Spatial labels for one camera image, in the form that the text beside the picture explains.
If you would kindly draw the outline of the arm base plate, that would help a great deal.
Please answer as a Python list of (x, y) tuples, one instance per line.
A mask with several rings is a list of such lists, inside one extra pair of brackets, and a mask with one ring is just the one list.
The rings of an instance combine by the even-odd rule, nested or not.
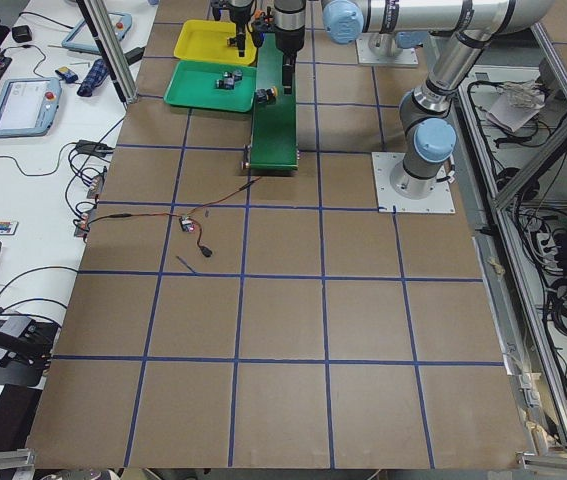
[(356, 40), (358, 63), (368, 66), (416, 68), (418, 57), (414, 48), (400, 48), (395, 35), (365, 33)]
[(373, 152), (377, 209), (381, 213), (454, 214), (455, 207), (443, 166), (437, 176), (420, 180), (408, 175), (401, 152)]

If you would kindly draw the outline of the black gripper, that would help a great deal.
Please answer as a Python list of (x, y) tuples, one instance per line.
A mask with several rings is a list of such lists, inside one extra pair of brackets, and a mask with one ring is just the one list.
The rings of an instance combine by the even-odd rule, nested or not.
[(282, 86), (285, 95), (293, 91), (297, 53), (304, 46), (304, 12), (256, 12), (250, 35), (256, 48), (261, 48), (266, 34), (275, 36), (276, 48), (282, 52)]
[(255, 6), (254, 0), (213, 0), (210, 2), (215, 21), (221, 19), (221, 12), (228, 11), (230, 21), (236, 27), (236, 47), (240, 56), (245, 55), (246, 29)]

